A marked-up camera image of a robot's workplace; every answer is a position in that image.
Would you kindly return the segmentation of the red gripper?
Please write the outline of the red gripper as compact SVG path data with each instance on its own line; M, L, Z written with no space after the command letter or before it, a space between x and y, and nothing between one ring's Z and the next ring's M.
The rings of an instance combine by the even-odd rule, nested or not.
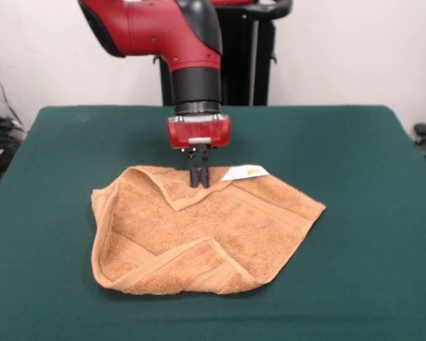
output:
M231 136L231 118L227 114L177 115L168 118L168 136L173 148L189 148L200 146L202 165L197 169L195 156L197 149L191 147L187 151L190 187L197 188L201 184L209 188L209 147L224 147L229 144Z

